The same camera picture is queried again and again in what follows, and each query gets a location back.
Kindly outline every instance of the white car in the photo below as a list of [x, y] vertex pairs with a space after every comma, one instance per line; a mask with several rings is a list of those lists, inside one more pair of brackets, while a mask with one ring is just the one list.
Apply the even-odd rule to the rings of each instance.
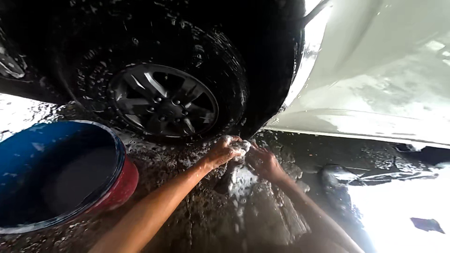
[[103, 2], [5, 5], [0, 92], [160, 143], [264, 127], [450, 145], [448, 1]]

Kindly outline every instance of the wet ground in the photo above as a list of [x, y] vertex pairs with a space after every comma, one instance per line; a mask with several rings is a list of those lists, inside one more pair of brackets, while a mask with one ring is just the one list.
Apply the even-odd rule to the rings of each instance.
[[[58, 108], [5, 95], [0, 95], [0, 117], [0, 140], [38, 122], [92, 119], [73, 104]], [[139, 184], [131, 199], [117, 210], [86, 215], [45, 231], [0, 235], [0, 252], [87, 252], [133, 204], [209, 148], [209, 143], [159, 146], [130, 133], [118, 134], [139, 170]], [[275, 153], [299, 187], [364, 251], [446, 251], [446, 234], [417, 229], [409, 218], [435, 219], [443, 231], [450, 229], [449, 207], [440, 201], [448, 192], [449, 177], [443, 173], [446, 169], [435, 166], [448, 161], [448, 150], [412, 154], [399, 152], [393, 143], [271, 131], [262, 131], [255, 139]], [[318, 172], [331, 163], [346, 166], [360, 178], [359, 184], [348, 187], [354, 206], [351, 217], [336, 208], [339, 196], [327, 196], [324, 191]], [[245, 166], [229, 175], [225, 171], [220, 167], [207, 175], [143, 252], [299, 252], [296, 241], [308, 226], [289, 198]]]

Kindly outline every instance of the bucket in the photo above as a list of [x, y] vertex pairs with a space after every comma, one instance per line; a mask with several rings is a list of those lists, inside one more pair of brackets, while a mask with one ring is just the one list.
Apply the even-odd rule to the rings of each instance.
[[117, 208], [133, 194], [138, 177], [125, 146], [106, 126], [34, 125], [0, 143], [0, 234]]

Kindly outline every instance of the wheel rim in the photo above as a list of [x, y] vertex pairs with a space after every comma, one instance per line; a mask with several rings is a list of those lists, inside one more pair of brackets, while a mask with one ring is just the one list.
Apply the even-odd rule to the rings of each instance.
[[114, 76], [109, 89], [120, 116], [148, 134], [199, 135], [217, 120], [218, 104], [211, 91], [175, 68], [135, 65]]

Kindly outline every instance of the tire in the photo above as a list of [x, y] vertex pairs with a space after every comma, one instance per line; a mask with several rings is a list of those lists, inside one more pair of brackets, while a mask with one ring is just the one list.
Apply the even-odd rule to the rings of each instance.
[[[146, 24], [129, 24], [127, 35], [112, 41], [90, 41], [88, 53], [68, 67], [69, 93], [109, 126], [160, 144], [196, 143], [232, 133], [246, 108], [248, 85], [243, 61], [228, 38], [215, 28], [202, 30], [175, 19]], [[214, 125], [199, 134], [170, 137], [148, 133], [124, 117], [114, 106], [110, 81], [124, 69], [145, 63], [175, 68], [202, 82], [217, 100]]]

